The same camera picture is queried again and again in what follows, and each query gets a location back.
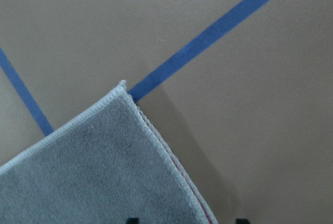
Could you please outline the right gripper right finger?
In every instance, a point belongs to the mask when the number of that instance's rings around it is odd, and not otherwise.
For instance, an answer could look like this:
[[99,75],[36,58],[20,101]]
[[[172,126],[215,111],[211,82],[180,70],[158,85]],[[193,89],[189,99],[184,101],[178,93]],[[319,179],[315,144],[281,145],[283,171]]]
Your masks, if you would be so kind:
[[249,224],[249,220],[245,218],[237,218],[235,224]]

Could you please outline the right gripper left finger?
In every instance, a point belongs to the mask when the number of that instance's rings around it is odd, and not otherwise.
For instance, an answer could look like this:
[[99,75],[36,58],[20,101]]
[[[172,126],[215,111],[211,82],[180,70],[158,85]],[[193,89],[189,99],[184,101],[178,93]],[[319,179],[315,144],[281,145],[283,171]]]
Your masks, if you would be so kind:
[[136,217],[128,218],[126,220],[126,224],[139,224],[139,218],[136,218]]

